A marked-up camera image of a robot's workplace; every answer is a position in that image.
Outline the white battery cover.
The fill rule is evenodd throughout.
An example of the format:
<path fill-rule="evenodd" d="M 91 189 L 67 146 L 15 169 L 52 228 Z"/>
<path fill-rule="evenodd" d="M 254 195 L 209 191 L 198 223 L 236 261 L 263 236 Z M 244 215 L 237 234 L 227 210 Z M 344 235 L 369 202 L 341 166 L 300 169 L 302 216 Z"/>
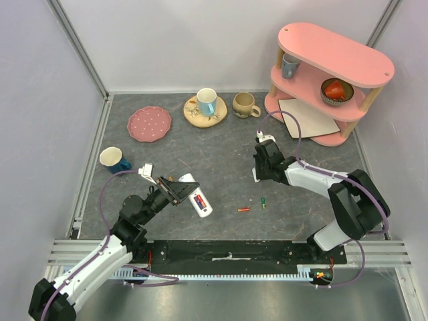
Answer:
<path fill-rule="evenodd" d="M 252 175 L 253 175 L 253 179 L 254 179 L 255 183 L 258 183 L 259 180 L 257 179 L 255 167 L 253 167 L 251 171 L 252 171 Z"/>

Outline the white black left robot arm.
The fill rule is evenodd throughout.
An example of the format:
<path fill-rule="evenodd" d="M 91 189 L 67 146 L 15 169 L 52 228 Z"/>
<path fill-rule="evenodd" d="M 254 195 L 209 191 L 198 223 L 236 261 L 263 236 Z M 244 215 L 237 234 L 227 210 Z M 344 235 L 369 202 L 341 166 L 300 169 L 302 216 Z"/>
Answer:
<path fill-rule="evenodd" d="M 167 205 L 182 203 L 199 186 L 194 181 L 159 177 L 147 198 L 125 198 L 117 222 L 96 249 L 55 280 L 44 278 L 35 285 L 29 315 L 33 320 L 75 320 L 88 298 L 116 270 L 145 259 L 147 239 L 143 225 Z"/>

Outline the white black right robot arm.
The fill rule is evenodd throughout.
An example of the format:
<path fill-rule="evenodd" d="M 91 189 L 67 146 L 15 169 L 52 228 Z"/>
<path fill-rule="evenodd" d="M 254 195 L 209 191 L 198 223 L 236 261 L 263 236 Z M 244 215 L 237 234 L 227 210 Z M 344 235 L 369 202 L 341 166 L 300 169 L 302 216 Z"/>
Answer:
<path fill-rule="evenodd" d="M 308 238 L 306 255 L 314 263 L 322 263 L 330 250 L 350 239 L 359 240 L 375 227 L 389 226 L 391 210 L 368 174 L 334 172 L 297 159 L 285 158 L 275 140 L 258 138 L 255 145 L 255 182 L 272 180 L 287 186 L 300 187 L 326 197 L 335 219 Z"/>

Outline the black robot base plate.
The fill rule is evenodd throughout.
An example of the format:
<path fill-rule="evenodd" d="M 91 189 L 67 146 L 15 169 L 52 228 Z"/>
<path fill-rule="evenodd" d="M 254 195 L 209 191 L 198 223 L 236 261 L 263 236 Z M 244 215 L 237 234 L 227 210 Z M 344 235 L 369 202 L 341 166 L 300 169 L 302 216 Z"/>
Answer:
<path fill-rule="evenodd" d="M 344 265 L 347 258 L 342 246 L 320 252 L 305 241 L 156 240 L 131 262 L 149 262 L 156 274 L 231 276 L 295 274 L 298 265 Z"/>

